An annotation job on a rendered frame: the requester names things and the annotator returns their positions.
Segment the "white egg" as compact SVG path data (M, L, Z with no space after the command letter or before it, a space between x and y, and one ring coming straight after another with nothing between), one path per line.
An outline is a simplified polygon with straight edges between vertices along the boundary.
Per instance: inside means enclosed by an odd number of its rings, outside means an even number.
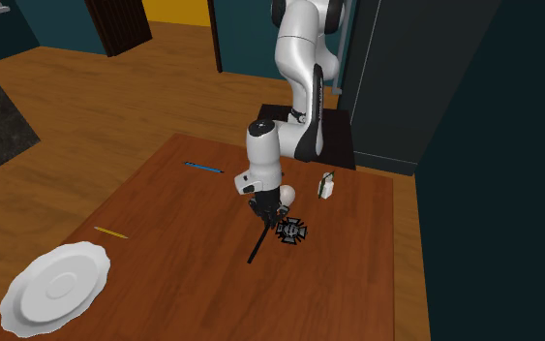
M279 201L283 206L290 207L295 200L296 192L290 185L281 185L279 187Z

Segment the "black grey cross emblem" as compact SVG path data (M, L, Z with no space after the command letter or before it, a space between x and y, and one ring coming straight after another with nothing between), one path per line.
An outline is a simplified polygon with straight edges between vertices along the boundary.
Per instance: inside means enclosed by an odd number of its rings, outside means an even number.
M307 226L299 218L287 217L276 227L275 235L286 244L296 245L307 236Z

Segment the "black thin stick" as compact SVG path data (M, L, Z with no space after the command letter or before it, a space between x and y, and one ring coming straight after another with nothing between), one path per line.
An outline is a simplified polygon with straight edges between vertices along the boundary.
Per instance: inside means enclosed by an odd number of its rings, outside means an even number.
M249 256L249 258L247 260L247 264L251 264L253 262L253 260L256 257L257 252L258 252L263 240L266 238L267 233L269 232L269 230L271 228L271 225L272 225L271 221L267 221L267 222L264 223L264 228L262 230L262 233L260 234L260 236L259 236L259 238L257 240L257 243L256 243L253 251L251 252L251 254L250 254L250 256Z

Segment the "white bottle with green label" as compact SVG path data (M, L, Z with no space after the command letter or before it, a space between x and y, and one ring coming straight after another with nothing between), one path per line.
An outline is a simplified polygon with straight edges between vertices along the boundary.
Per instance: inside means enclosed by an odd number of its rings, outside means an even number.
M318 198L328 199L334 188L334 172L326 172L318 184Z

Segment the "blue pen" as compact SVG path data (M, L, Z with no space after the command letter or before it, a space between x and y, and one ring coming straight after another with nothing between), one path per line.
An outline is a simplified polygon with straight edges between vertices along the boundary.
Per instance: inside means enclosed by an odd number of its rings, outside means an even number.
M200 169L200 170L212 171L212 172L215 172L215 173L224 173L223 170L216 169L216 168L211 168L211 167L208 167L208 166L204 166L204 165L200 165L200 164L195 164L195 163L191 163L191 162L184 162L183 164L184 164L185 166L189 166L189 167L196 168L196 169Z

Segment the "dark robot stand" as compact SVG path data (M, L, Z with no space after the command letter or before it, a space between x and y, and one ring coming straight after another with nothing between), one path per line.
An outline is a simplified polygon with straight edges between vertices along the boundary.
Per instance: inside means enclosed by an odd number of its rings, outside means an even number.
M288 121L291 106L262 104L258 119ZM323 148L315 162L356 170L349 112L325 108L322 115Z

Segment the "brown wooden table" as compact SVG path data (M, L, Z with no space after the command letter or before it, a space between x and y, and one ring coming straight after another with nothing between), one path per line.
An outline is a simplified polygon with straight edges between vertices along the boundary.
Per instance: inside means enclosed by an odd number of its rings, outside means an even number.
M0 341L394 341L391 180L338 168L323 200L327 166L284 159L307 236L267 235L248 264L262 223L234 186L247 166L242 147L172 136L71 235L111 260L88 310L29 339L0 325Z

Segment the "yellow pencil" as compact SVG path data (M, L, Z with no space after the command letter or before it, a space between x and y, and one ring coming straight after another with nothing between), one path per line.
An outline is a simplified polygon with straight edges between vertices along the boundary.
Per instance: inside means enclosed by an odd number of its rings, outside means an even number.
M99 231L99 232L102 232L102 233L107 233L107 234L110 234L110 235L113 235L113 236L116 236L116 237L119 237L119 238L123 238L123 239L128 239L128 237L122 233L119 233L119 232L113 232L111 230L107 230L107 229L104 229L104 228L101 228L101 227L94 227L94 229L96 231Z

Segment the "dark tall cabinet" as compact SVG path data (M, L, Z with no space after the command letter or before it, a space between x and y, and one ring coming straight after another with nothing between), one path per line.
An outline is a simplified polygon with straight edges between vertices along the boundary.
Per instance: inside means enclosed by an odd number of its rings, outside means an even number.
M356 0L338 106L357 165L414 174L501 0Z

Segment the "dark brown door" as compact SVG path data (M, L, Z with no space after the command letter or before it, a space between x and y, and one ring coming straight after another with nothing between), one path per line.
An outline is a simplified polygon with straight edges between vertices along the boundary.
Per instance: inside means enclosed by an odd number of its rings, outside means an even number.
M142 0L84 0L108 57L152 39Z

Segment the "white scalloped plate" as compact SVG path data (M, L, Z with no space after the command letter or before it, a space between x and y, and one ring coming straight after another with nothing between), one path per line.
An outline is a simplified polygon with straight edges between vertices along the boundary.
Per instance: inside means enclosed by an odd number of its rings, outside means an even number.
M63 244L39 256L2 298L2 329L29 338L61 328L102 292L110 266L106 249L88 241Z

